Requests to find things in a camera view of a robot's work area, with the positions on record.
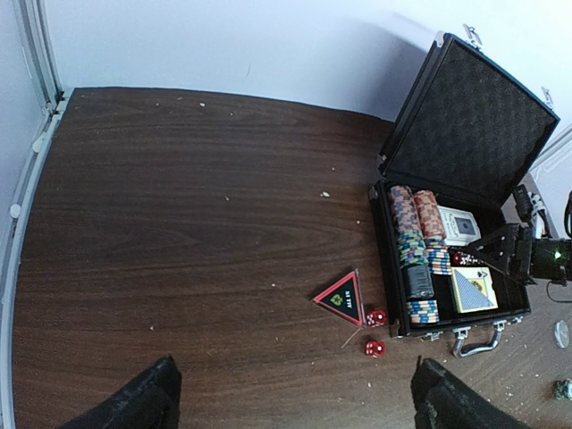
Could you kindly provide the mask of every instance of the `red die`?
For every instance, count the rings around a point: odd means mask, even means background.
[[[366,344],[366,355],[371,358],[382,358],[385,354],[385,344],[379,341],[369,341]]]
[[[386,321],[387,321],[387,316],[385,315],[385,312],[382,310],[377,310],[367,313],[366,324],[370,328],[374,328],[376,326],[383,326],[387,323]]]

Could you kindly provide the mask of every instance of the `case lid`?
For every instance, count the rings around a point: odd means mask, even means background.
[[[425,58],[379,169],[390,180],[500,207],[558,122],[499,65],[445,34]]]

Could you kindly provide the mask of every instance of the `black aluminum case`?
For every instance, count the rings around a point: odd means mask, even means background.
[[[392,327],[398,336],[492,324],[530,313],[524,283],[492,273],[499,308],[458,314],[450,277],[433,276],[440,322],[412,326],[387,190],[430,189],[437,202],[473,213],[482,235],[505,224],[503,203],[543,149],[559,118],[480,51],[451,34],[436,39],[378,157],[370,189]]]

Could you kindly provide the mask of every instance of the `dark wood surface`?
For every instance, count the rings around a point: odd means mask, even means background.
[[[183,374],[181,428],[410,428],[419,355],[533,427],[569,427],[551,386],[572,375],[552,337],[570,307],[543,288],[497,350],[463,360],[452,334],[380,328],[342,349],[354,326],[309,302],[356,267],[365,302],[385,307],[366,185],[390,129],[252,97],[76,90],[21,260],[18,427],[61,424],[167,354]],[[385,358],[365,357],[367,336]]]

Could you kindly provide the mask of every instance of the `triangular dealer button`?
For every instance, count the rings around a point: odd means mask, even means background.
[[[357,326],[364,324],[358,270],[352,271],[312,300]]]

